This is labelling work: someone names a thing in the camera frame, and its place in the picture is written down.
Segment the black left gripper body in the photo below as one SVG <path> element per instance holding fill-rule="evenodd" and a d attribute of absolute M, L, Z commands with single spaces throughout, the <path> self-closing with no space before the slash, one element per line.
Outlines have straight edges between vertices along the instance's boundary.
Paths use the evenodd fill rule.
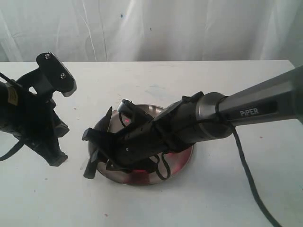
<path fill-rule="evenodd" d="M 55 113 L 56 103 L 30 92 L 7 92 L 7 133 L 18 142 L 10 151 L 24 145 L 33 151 L 60 151 L 62 121 Z"/>

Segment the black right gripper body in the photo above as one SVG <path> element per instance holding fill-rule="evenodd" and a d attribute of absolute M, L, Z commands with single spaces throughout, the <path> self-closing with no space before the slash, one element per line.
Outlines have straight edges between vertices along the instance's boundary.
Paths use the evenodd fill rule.
<path fill-rule="evenodd" d="M 131 173 L 134 170 L 158 172 L 158 154 L 168 153 L 169 148 L 161 138 L 153 119 L 144 124 L 130 123 L 114 134 L 114 141 L 104 148 L 106 170 Z"/>

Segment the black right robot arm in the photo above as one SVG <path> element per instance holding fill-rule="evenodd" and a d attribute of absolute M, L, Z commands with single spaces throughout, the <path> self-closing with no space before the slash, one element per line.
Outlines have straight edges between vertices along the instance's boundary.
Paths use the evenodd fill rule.
<path fill-rule="evenodd" d="M 302 120 L 303 69 L 295 68 L 231 96 L 217 92 L 183 96 L 157 116 L 124 99 L 118 114 L 129 123 L 116 133 L 108 130 L 111 109 L 99 129 L 85 130 L 82 139 L 95 146 L 85 178 L 94 178 L 99 162 L 106 163 L 109 171 L 158 172 L 164 154 L 226 138 L 238 125 Z"/>

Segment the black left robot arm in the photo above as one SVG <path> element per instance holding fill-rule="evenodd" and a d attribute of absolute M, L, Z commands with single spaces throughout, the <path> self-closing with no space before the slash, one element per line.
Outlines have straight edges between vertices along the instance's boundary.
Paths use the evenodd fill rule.
<path fill-rule="evenodd" d="M 13 135 L 18 141 L 1 161 L 16 154 L 23 146 L 40 155 L 50 166 L 60 166 L 68 159 L 61 151 L 58 139 L 69 132 L 68 126 L 58 117 L 50 99 L 40 100 L 39 95 L 9 83 L 0 84 L 0 130 Z"/>

